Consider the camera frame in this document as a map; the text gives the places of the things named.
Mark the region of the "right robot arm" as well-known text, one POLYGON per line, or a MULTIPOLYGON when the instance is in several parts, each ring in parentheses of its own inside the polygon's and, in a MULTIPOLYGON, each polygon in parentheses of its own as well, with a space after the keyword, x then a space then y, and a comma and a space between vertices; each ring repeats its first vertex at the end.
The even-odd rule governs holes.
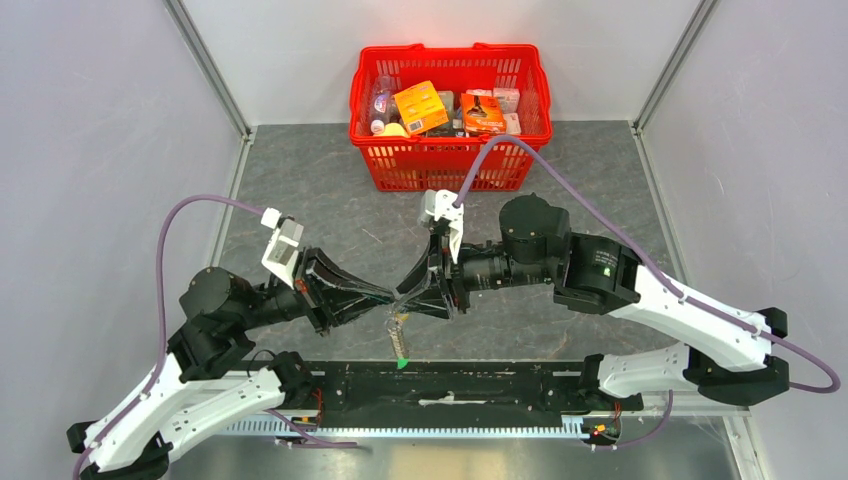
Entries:
POLYGON ((567 210, 534 194, 501 207, 499 241, 465 243, 464 214, 453 200, 447 190, 423 198, 420 220, 430 238, 398 285, 401 311, 450 319, 475 292, 548 284, 554 302, 572 312, 633 321, 673 339, 654 351, 586 357, 577 395, 591 409, 663 390, 752 406, 789 389, 788 363, 772 352, 787 333, 782 310, 747 312, 700 294, 679 299, 680 285, 651 272, 631 248, 574 233, 567 210))

